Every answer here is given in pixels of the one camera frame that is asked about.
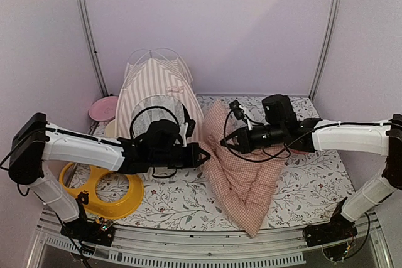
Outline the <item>striped pet tent fabric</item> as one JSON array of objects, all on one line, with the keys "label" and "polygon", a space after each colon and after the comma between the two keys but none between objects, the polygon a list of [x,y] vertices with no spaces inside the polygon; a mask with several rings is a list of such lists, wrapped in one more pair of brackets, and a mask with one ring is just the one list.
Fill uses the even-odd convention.
[{"label": "striped pet tent fabric", "polygon": [[168,61],[147,58],[128,66],[117,101],[116,137],[130,138],[147,131],[153,121],[168,119],[180,125],[195,121],[188,142],[203,141],[204,114],[193,91],[179,69]]}]

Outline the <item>cream cat-ear pet bowl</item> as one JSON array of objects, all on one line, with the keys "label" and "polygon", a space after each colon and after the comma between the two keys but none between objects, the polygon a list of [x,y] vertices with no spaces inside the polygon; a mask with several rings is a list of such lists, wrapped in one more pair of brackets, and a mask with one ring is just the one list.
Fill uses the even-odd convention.
[{"label": "cream cat-ear pet bowl", "polygon": [[104,130],[104,134],[108,138],[116,138],[116,132],[115,132],[115,120],[110,121],[106,126]]}]

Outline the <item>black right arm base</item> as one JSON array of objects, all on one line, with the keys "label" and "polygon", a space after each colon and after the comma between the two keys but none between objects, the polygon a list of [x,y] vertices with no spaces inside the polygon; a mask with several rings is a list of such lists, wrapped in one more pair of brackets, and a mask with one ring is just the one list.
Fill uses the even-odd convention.
[{"label": "black right arm base", "polygon": [[341,215],[344,198],[335,208],[329,222],[319,225],[307,225],[303,229],[303,238],[308,247],[329,244],[343,239],[351,239],[357,235],[354,222],[348,221]]}]

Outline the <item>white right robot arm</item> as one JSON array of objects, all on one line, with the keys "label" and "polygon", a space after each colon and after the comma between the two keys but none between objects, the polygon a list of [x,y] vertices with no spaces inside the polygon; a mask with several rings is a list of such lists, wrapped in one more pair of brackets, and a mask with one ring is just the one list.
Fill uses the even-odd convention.
[{"label": "white right robot arm", "polygon": [[256,122],[238,101],[229,105],[229,116],[243,121],[245,127],[224,133],[221,144],[239,159],[257,149],[277,144],[283,148],[267,157],[276,159],[285,151],[302,153],[338,151],[347,164],[357,164],[362,171],[368,166],[371,177],[337,205],[325,235],[338,240],[362,214],[380,205],[401,189],[401,114],[380,121],[330,121],[321,118],[298,120],[286,95],[263,99],[264,122]]}]

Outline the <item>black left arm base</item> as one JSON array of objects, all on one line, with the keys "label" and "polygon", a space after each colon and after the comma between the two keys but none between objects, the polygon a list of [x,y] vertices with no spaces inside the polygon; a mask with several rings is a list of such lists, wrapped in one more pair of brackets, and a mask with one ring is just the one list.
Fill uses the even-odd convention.
[{"label": "black left arm base", "polygon": [[87,218],[84,205],[89,204],[89,194],[81,192],[75,199],[78,206],[78,217],[71,222],[62,222],[61,234],[79,242],[87,242],[110,247],[114,240],[115,228],[112,220],[103,217],[97,220]]}]

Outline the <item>pink cat-ear pet bowl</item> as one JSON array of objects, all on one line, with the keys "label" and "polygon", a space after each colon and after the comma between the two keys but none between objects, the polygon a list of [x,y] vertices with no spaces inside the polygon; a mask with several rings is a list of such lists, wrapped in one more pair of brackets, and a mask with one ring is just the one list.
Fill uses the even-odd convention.
[{"label": "pink cat-ear pet bowl", "polygon": [[291,152],[292,152],[293,154],[297,154],[297,155],[306,155],[306,154],[309,154],[309,152],[297,151],[297,150],[291,150]]}]

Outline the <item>white flexible tent pole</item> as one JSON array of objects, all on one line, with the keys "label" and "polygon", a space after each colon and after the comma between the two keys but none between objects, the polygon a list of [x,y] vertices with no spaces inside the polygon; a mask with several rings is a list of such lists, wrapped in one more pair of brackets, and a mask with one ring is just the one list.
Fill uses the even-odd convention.
[{"label": "white flexible tent pole", "polygon": [[147,58],[151,58],[153,56],[153,50],[147,49],[147,48],[140,48],[137,50],[134,50],[128,60],[127,60],[127,65],[133,66],[138,64],[139,62],[147,59]]}]

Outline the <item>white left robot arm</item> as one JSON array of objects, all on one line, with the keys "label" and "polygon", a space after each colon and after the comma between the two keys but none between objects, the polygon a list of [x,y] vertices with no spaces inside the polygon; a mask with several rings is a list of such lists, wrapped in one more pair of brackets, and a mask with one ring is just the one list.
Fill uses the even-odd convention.
[{"label": "white left robot arm", "polygon": [[103,139],[58,127],[35,113],[13,137],[1,163],[11,180],[33,191],[80,239],[88,239],[93,225],[84,208],[45,168],[47,161],[71,161],[111,172],[134,175],[150,168],[197,168],[210,154],[197,142],[187,143],[168,120],[152,122],[139,139]]}]

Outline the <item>pink gingham cushion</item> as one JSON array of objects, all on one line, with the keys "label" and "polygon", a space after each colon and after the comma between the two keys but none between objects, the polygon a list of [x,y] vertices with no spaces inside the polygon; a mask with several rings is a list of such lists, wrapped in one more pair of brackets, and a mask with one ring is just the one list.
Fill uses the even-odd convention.
[{"label": "pink gingham cushion", "polygon": [[285,159],[274,158],[261,162],[262,151],[253,151],[242,160],[220,145],[224,138],[224,122],[229,111],[221,100],[216,100],[207,110],[202,149],[210,159],[200,168],[208,180],[222,211],[251,238],[263,225],[278,178],[285,167]]}]

